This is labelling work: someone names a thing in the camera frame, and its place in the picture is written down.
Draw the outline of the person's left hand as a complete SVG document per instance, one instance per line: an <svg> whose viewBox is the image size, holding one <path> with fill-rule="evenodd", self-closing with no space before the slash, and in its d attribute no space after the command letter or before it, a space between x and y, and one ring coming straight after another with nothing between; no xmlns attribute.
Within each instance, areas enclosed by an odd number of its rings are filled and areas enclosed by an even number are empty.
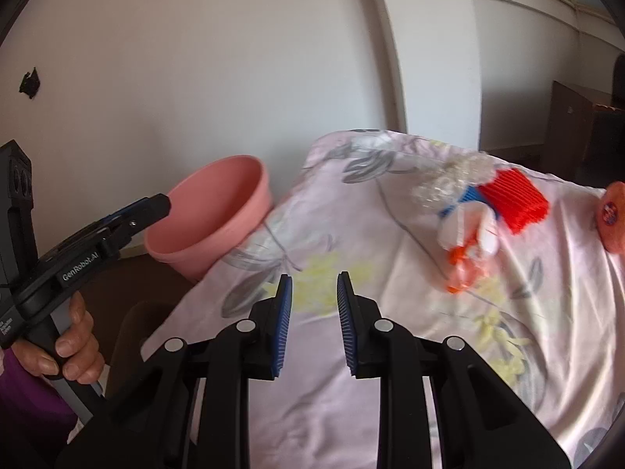
<svg viewBox="0 0 625 469"><path fill-rule="evenodd" d="M21 366L35 377L62 373L69 381L93 384L103 373L105 359L92 332L92 315L79 291L71 297L69 315L72 324L55 343L56 354L66 360L62 369L52 356L28 341L16 341L11 350Z"/></svg>

